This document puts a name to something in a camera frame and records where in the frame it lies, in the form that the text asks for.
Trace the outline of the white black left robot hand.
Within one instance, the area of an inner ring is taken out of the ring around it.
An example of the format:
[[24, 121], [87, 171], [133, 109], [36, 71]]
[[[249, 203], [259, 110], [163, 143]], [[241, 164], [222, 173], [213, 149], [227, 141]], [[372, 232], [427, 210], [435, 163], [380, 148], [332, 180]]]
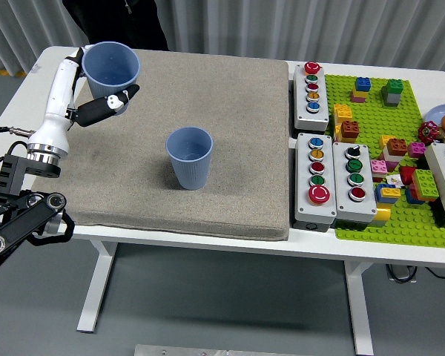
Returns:
[[[27, 144], [27, 158], [56, 164], [67, 156], [67, 131], [76, 123], [94, 125], [123, 113], [138, 92], [140, 60], [128, 46], [100, 42], [79, 48], [59, 65], [53, 80], [44, 121]], [[76, 107], [74, 94], [85, 77], [93, 99]]]

